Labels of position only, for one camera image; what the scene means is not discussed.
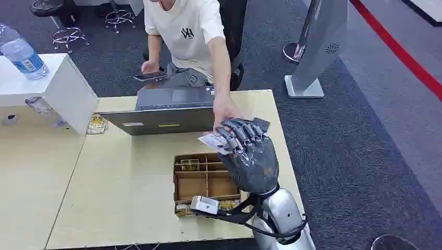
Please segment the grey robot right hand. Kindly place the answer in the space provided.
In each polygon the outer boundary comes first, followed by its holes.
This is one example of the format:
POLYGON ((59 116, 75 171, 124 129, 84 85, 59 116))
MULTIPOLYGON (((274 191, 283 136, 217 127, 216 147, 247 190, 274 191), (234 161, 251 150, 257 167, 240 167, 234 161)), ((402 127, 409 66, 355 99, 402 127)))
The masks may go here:
POLYGON ((227 141, 227 153, 218 153, 236 186, 258 195, 278 188, 279 163, 267 128, 255 120, 232 118, 215 128, 227 141))

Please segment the person's left hand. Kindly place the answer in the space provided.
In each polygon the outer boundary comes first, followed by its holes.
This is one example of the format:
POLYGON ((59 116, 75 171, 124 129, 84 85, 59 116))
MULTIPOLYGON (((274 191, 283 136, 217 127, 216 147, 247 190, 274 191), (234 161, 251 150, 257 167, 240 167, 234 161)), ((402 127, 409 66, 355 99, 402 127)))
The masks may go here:
POLYGON ((216 96, 213 102, 213 113, 213 132, 216 132, 216 128, 220 127, 223 121, 243 117, 230 96, 216 96))

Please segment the person's right hand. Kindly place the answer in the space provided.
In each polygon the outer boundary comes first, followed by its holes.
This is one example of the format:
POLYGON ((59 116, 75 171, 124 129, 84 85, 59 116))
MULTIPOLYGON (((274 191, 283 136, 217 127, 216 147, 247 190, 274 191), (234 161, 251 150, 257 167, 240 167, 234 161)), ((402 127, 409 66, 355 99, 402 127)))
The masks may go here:
POLYGON ((159 61, 156 59, 149 59, 145 61, 141 66, 142 74, 149 74, 159 72, 159 61))

